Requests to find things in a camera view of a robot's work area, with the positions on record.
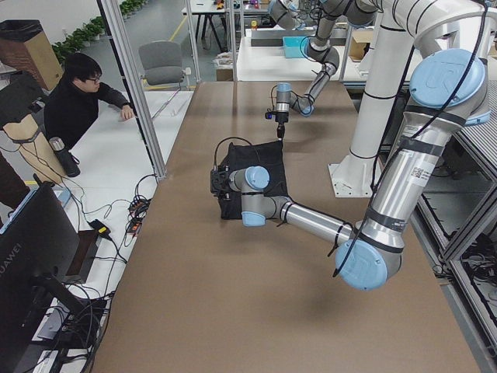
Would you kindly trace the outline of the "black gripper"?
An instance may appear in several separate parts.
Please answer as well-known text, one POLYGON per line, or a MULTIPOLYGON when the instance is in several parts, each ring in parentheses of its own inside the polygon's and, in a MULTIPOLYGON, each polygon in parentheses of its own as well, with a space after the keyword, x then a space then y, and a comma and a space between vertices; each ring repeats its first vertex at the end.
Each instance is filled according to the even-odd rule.
POLYGON ((210 192, 217 199, 230 199, 232 189, 229 186, 231 172, 227 166, 215 166, 210 171, 210 192))
POLYGON ((276 127, 276 136, 282 141, 285 135, 285 123, 288 122, 288 112, 276 111, 276 119, 277 127, 276 127))

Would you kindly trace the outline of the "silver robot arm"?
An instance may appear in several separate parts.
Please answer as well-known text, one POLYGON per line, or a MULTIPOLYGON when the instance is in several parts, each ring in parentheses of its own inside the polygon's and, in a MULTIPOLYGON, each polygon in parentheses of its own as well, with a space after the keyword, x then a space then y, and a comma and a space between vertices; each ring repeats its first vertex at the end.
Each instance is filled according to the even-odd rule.
POLYGON ((219 198, 238 193, 247 227, 270 218, 297 226, 333 243, 335 274, 361 291, 379 288, 402 264, 408 219, 452 135, 483 124, 488 68, 485 60, 460 48, 437 51, 414 69, 405 122, 394 154, 385 167, 359 169, 354 183, 368 198, 363 219, 350 224, 305 207, 287 196, 266 194, 271 176, 257 162, 249 167, 215 166, 210 189, 219 198))
POLYGON ((337 19, 346 17, 353 27, 369 25, 377 7, 368 1, 313 1, 308 11, 316 23, 316 30, 299 43, 299 50, 309 61, 320 65, 314 80, 302 94, 296 93, 289 82, 276 84, 276 100, 273 108, 265 113, 266 119, 277 122, 276 136, 281 141, 285 134, 285 124, 290 111, 304 117, 311 115, 314 104, 331 77, 339 70, 340 57, 332 41, 332 30, 337 19))

